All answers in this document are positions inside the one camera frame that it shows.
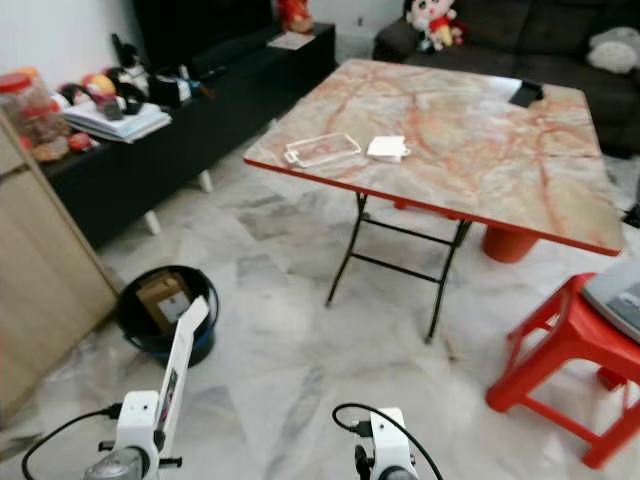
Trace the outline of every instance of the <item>cabinet leg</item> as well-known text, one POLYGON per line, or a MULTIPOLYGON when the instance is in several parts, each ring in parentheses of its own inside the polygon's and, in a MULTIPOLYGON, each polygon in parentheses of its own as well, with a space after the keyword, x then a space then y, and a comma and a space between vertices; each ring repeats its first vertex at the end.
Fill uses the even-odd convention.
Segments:
POLYGON ((203 170, 198 175, 198 182, 200 183, 200 188, 204 193, 213 192, 213 184, 211 183, 211 174, 209 170, 203 170))
POLYGON ((149 229, 149 233, 151 233, 151 235, 160 235, 160 232, 162 232, 162 228, 160 228, 160 222, 158 221, 156 212, 154 212, 153 210, 149 210, 144 214, 144 221, 147 224, 147 228, 149 229))

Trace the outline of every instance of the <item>red stool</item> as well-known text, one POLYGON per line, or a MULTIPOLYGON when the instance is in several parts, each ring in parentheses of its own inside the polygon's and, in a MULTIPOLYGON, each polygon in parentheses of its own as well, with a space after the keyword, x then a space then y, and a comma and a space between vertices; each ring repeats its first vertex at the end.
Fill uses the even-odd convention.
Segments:
POLYGON ((586 440, 591 448, 582 461, 600 468, 640 429, 640 401, 628 406, 628 382, 640 383, 640 345, 603 319, 582 298, 584 284, 595 274, 572 277, 525 322, 508 335, 513 351, 502 378, 487 393, 487 403, 498 412, 524 405, 586 440), (555 325, 549 323, 558 315, 555 325), (516 361, 523 339, 542 329, 549 334, 516 361), (565 362, 584 359, 601 365, 598 378, 609 389, 625 385, 622 416, 602 435, 532 399, 529 393, 565 362))

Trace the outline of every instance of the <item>stack of books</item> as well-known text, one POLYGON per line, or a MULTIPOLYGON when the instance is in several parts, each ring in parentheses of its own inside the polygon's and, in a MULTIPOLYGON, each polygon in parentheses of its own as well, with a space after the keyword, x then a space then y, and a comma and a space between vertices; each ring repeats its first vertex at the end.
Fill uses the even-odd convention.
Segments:
POLYGON ((126 143, 133 143, 171 123, 171 116, 152 103, 145 103, 136 115, 125 115, 123 119, 114 121, 107 120, 93 102, 74 105, 64 110, 63 114, 67 122, 77 130, 106 140, 126 143))

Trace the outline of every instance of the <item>black bucket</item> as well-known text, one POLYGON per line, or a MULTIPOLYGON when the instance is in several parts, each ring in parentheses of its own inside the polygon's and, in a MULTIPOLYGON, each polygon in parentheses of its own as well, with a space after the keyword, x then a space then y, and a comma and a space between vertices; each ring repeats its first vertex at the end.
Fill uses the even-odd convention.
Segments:
POLYGON ((209 305, 209 314, 193 335, 193 349, 189 358, 189 366, 191 367, 200 363, 211 352, 215 340, 213 329, 220 311, 218 293, 211 280, 200 270, 181 265, 170 265, 140 275, 120 295, 118 324, 124 332, 124 338, 129 343, 153 357, 158 363, 167 364, 173 336, 162 333, 136 296, 140 282, 160 271, 179 273, 191 290, 193 298, 202 295, 209 305))

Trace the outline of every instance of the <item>wooden cupboard door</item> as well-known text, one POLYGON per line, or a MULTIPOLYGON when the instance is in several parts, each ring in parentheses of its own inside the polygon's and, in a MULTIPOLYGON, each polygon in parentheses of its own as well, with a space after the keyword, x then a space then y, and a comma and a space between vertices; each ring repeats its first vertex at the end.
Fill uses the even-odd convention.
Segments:
POLYGON ((116 296, 31 172, 0 183, 0 399, 12 406, 116 296))
POLYGON ((9 134, 4 130, 2 123, 0 123, 0 176, 19 167, 23 163, 18 149, 14 147, 9 134))

